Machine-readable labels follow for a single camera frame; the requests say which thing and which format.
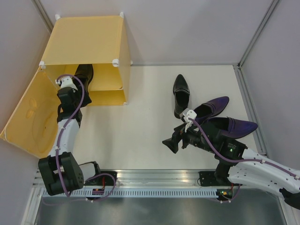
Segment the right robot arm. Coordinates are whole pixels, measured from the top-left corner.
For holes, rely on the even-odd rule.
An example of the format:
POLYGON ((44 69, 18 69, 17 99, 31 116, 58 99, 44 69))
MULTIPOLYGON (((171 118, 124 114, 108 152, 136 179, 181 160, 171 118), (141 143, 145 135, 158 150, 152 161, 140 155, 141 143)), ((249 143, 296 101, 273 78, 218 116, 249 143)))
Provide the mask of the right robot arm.
POLYGON ((162 143, 173 153, 192 145, 214 154, 218 165, 208 181, 201 177, 203 186, 246 185, 280 198, 289 206, 300 208, 300 172, 283 166, 248 148, 236 139, 222 135, 211 123, 182 124, 172 137, 162 143))

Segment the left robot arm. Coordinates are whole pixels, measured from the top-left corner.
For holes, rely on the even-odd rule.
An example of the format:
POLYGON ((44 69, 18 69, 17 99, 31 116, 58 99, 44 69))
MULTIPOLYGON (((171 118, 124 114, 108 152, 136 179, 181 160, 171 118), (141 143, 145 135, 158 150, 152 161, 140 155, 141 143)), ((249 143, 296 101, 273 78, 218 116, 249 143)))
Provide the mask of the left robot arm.
POLYGON ((65 87, 59 89, 57 96, 58 131, 51 151, 39 159, 38 168, 45 188, 50 196, 66 194, 81 189, 87 180, 96 186, 102 181, 102 173, 97 170, 83 172, 72 154, 75 138, 79 131, 86 91, 82 88, 65 87))

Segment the black leather shoe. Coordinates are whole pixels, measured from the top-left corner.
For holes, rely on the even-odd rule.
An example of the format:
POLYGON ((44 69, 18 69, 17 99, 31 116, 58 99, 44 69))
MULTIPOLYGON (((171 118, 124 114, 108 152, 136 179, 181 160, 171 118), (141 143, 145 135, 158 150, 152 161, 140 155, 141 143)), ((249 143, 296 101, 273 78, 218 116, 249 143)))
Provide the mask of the black leather shoe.
POLYGON ((75 72, 75 77, 77 77, 84 86, 84 99, 81 107, 85 107, 92 102, 91 98, 89 97, 88 86, 93 79, 93 75, 94 70, 92 64, 80 64, 75 72))

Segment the black pointed loafer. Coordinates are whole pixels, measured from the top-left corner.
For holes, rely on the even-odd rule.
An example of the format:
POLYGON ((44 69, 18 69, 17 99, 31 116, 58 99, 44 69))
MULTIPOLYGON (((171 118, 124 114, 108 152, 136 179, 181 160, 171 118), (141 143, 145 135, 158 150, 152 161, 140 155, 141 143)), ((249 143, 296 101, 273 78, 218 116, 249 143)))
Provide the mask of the black pointed loafer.
POLYGON ((182 74, 177 75, 173 85, 174 95, 174 116, 180 119, 180 114, 188 108, 190 91, 188 84, 182 74))

